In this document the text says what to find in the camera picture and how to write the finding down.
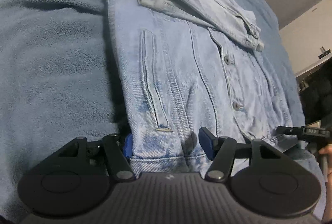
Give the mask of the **person's hand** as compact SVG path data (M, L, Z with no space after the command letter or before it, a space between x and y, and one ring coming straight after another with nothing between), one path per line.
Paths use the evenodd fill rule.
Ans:
M319 164L325 177L331 174L331 144L319 150Z

